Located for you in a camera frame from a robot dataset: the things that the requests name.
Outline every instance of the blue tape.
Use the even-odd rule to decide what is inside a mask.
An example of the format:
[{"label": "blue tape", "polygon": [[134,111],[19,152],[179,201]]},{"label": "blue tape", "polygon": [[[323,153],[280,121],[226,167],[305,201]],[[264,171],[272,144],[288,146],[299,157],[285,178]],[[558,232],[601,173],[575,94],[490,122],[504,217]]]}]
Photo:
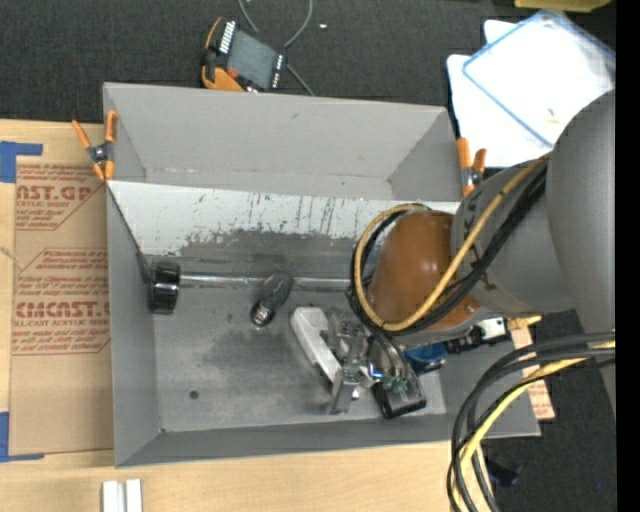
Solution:
[{"label": "blue tape", "polygon": [[16,182],[18,155],[40,156],[42,155],[42,144],[0,141],[0,182]]},{"label": "blue tape", "polygon": [[12,460],[35,460],[44,455],[16,455],[9,457],[9,413],[0,412],[0,462]]}]

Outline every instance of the orange clamp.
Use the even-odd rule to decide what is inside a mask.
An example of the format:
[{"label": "orange clamp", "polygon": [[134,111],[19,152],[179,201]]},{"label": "orange clamp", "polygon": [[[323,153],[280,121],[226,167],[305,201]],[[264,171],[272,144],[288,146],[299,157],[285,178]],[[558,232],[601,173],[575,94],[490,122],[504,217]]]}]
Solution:
[{"label": "orange clamp", "polygon": [[[117,136],[116,123],[118,119],[119,119],[118,113],[115,110],[110,110],[107,113],[107,120],[105,123],[105,137],[104,137],[105,144],[114,144],[116,142],[116,136]],[[82,144],[82,147],[87,151],[91,150],[92,148],[95,149],[96,146],[91,145],[91,143],[89,142],[89,137],[87,136],[87,132],[85,132],[84,128],[80,126],[80,123],[78,123],[78,121],[73,119],[71,121],[71,125],[75,129],[76,135],[78,136],[78,139],[80,139],[80,143]],[[98,178],[100,178],[100,181],[104,182],[105,179],[107,180],[113,179],[113,176],[115,174],[115,167],[114,167],[113,161],[109,160],[108,158],[106,160],[96,161],[93,157],[92,157],[92,160],[93,160],[93,170],[95,171]]]}]

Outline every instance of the white object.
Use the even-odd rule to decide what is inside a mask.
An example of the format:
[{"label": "white object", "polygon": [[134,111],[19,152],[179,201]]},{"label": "white object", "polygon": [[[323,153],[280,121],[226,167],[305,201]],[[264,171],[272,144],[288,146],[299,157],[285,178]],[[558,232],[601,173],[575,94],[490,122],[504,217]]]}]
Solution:
[{"label": "white object", "polygon": [[321,331],[329,329],[329,321],[320,308],[301,307],[291,315],[291,327],[302,349],[311,361],[333,383],[340,363],[320,336]]},{"label": "white object", "polygon": [[489,318],[476,325],[482,329],[482,338],[485,340],[507,334],[504,318]]},{"label": "white object", "polygon": [[[487,20],[485,38],[491,43],[515,26],[506,21]],[[469,80],[462,68],[471,59],[467,55],[451,55],[447,72],[451,85],[453,110],[460,134],[469,141],[471,154],[487,150],[487,167],[511,167],[538,158],[549,147],[522,128],[516,120],[500,108],[490,97]]]},{"label": "white object", "polygon": [[142,481],[102,483],[102,512],[142,512]]},{"label": "white object", "polygon": [[552,11],[516,24],[463,65],[465,76],[549,147],[615,87],[615,69],[612,50]]},{"label": "white object", "polygon": [[[469,140],[472,155],[479,149],[487,149],[487,167],[511,167],[549,152],[558,135],[570,120],[571,113],[577,107],[586,106],[589,98],[594,98],[594,94],[597,96],[598,91],[604,92],[613,86],[610,78],[603,75],[602,69],[596,70],[591,76],[586,77],[585,73],[587,71],[585,68],[588,65],[593,65],[593,61],[589,61],[592,56],[586,53],[585,48],[576,44],[576,39],[581,36],[572,34],[570,31],[555,30],[555,37],[550,39],[543,37],[542,40],[539,40],[540,37],[536,37],[536,34],[540,36],[540,31],[535,30],[535,24],[532,23],[527,30],[520,34],[524,34],[526,37],[519,36],[510,41],[511,36],[509,34],[512,33],[516,26],[514,23],[498,20],[487,20],[485,22],[484,34],[487,46],[480,52],[487,53],[485,58],[489,56],[488,49],[492,47],[494,49],[500,48],[501,50],[506,47],[508,52],[500,51],[499,55],[496,52],[499,58],[487,58],[487,62],[491,60],[492,72],[487,72],[489,69],[489,66],[487,66],[481,70],[483,71],[482,74],[475,73],[476,82],[482,82],[486,86],[485,89],[491,89],[493,92],[503,91],[506,87],[509,87],[511,101],[514,101],[515,98],[516,101],[519,99],[521,103],[535,103],[538,105],[537,108],[540,107],[541,102],[546,101],[549,103],[550,97],[560,97],[562,95],[562,97],[566,98],[568,96],[570,101],[563,100],[566,108],[560,107],[554,110],[554,106],[550,107],[555,117],[553,122],[547,122],[548,119],[543,122],[543,125],[547,125],[543,126],[543,128],[547,129],[547,132],[545,132],[547,138],[538,137],[533,133],[536,131],[535,127],[533,132],[527,129],[523,123],[512,115],[513,112],[509,113],[465,75],[465,66],[468,66],[472,59],[477,60],[475,66],[482,63],[478,57],[480,52],[473,57],[451,55],[447,59],[446,65],[452,91],[453,111],[458,122],[459,132],[461,136]],[[552,44],[560,44],[560,46],[556,49]],[[505,58],[506,53],[511,53],[512,58],[515,60],[514,63],[504,64],[507,60]],[[531,58],[527,56],[528,53],[544,54],[546,57],[551,56],[555,63],[547,62],[544,57],[538,57],[535,62],[545,62],[545,69],[543,71],[538,70],[537,74],[533,73],[534,70],[530,69],[533,64]],[[573,62],[576,53],[580,55],[580,58],[578,58],[577,62]],[[563,61],[567,58],[571,58],[571,65],[563,67]],[[520,74],[514,73],[514,65],[526,68],[528,71]],[[558,86],[559,77],[564,77],[562,80],[566,79],[567,74],[573,73],[574,71],[571,70],[575,67],[579,67],[581,70],[580,81],[577,83],[576,77],[571,76],[570,79],[565,80]],[[557,76],[551,76],[558,68],[560,68],[561,73]],[[467,69],[467,74],[474,75],[473,72],[473,68]],[[507,81],[500,78],[501,74],[509,75],[509,86],[506,85]],[[533,80],[523,78],[523,76],[531,76]],[[540,94],[543,89],[536,88],[534,85],[536,80],[542,79],[546,79],[549,82],[544,87],[544,90],[547,91],[544,98]]]}]

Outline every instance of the yellow cable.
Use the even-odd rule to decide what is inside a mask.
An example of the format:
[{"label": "yellow cable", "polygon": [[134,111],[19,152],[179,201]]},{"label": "yellow cable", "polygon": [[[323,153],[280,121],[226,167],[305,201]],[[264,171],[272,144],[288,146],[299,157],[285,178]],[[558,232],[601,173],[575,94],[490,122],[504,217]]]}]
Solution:
[{"label": "yellow cable", "polygon": [[[616,342],[606,341],[598,343],[594,346],[596,346],[597,349],[610,349],[615,348]],[[464,475],[465,472],[468,472],[471,469],[471,458],[476,451],[480,450],[480,442],[492,427],[492,425],[495,423],[495,421],[502,415],[505,409],[513,403],[516,398],[524,393],[528,389],[528,387],[537,379],[541,377],[547,377],[548,375],[559,372],[563,368],[567,368],[568,366],[572,366],[576,363],[579,363],[580,361],[584,361],[585,359],[587,358],[580,357],[577,359],[563,359],[561,361],[554,361],[553,363],[549,363],[541,368],[538,368],[531,375],[525,377],[518,384],[516,384],[511,393],[507,395],[506,398],[502,402],[500,402],[498,407],[496,407],[496,409],[478,426],[478,429],[475,431],[473,436],[462,448],[460,452],[460,471],[462,472],[462,474]],[[456,503],[459,504],[461,500],[457,484],[454,487],[453,492]]]},{"label": "yellow cable", "polygon": [[[449,283],[449,281],[455,274],[456,270],[462,263],[463,258],[466,256],[467,252],[469,252],[469,250],[471,249],[471,246],[473,245],[476,238],[478,237],[478,234],[484,228],[485,224],[487,223],[487,220],[489,219],[489,216],[500,205],[503,198],[507,196],[511,191],[513,191],[513,189],[516,186],[518,186],[527,176],[529,176],[529,174],[531,174],[533,171],[538,169],[539,166],[545,161],[547,161],[548,159],[549,159],[548,154],[544,155],[541,158],[538,158],[537,160],[535,160],[534,162],[526,166],[518,174],[516,174],[504,186],[504,188],[500,191],[500,193],[497,194],[492,199],[492,201],[487,206],[486,210],[482,213],[478,221],[474,224],[473,228],[471,229],[471,232],[469,233],[464,243],[462,244],[462,247],[460,247],[460,250],[451,261],[449,268],[440,279],[440,282],[438,283],[438,285],[431,292],[431,295],[429,295],[429,297],[422,303],[422,305],[412,315],[410,315],[405,320],[402,320],[401,322],[396,322],[396,323],[387,323],[382,318],[380,318],[380,316],[378,316],[378,314],[371,307],[371,304],[369,304],[369,301],[367,300],[367,297],[364,291],[364,286],[362,284],[361,259],[362,259],[362,252],[364,251],[364,247],[369,238],[369,234],[386,217],[388,217],[392,213],[395,213],[396,211],[404,211],[404,209],[402,206],[397,206],[395,208],[386,210],[385,212],[382,212],[380,215],[378,215],[367,226],[364,233],[362,234],[362,237],[358,242],[358,245],[356,246],[355,265],[354,265],[354,282],[355,282],[356,294],[358,296],[358,300],[360,301],[360,304],[362,305],[362,308],[365,314],[369,317],[369,319],[378,327],[384,327],[384,329],[387,331],[401,331],[403,329],[406,329],[407,327],[411,327],[414,323],[420,320],[420,318],[422,318],[429,311],[429,309],[433,306],[433,304],[438,299],[442,291],[445,289],[445,287],[447,286],[447,283]],[[407,210],[422,209],[422,208],[416,207],[415,205],[409,205],[409,206],[413,206],[413,208],[406,208]]]}]

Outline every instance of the blue component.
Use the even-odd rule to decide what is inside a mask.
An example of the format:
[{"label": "blue component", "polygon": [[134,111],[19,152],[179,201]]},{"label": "blue component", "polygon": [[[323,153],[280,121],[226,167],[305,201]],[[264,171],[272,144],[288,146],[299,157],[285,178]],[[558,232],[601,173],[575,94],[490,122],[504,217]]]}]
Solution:
[{"label": "blue component", "polygon": [[447,356],[446,343],[432,343],[405,350],[403,356],[416,374],[422,375],[437,370],[444,364]]},{"label": "blue component", "polygon": [[16,157],[18,155],[40,156],[42,144],[22,144],[0,141],[0,182],[16,182]]},{"label": "blue component", "polygon": [[11,462],[12,460],[33,460],[41,459],[42,455],[21,455],[9,457],[9,413],[0,412],[0,462]]}]

